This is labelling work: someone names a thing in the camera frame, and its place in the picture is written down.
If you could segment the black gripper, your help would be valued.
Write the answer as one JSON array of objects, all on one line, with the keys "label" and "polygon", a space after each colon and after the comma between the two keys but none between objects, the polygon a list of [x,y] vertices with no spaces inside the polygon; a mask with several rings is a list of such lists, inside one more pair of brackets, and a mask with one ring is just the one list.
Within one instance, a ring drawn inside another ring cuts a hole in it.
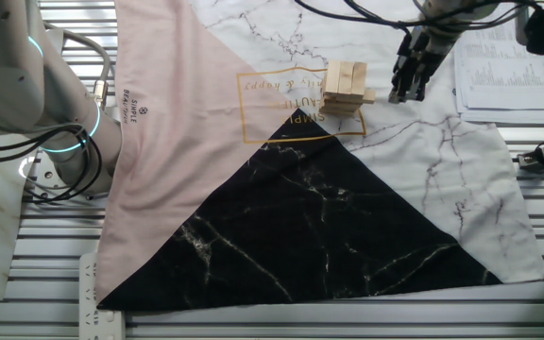
[{"label": "black gripper", "polygon": [[392,90],[388,95],[390,103],[399,104],[406,99],[424,100],[426,83],[443,61],[442,54],[428,50],[431,42],[429,32],[424,27],[414,27],[403,39],[394,66]]}]

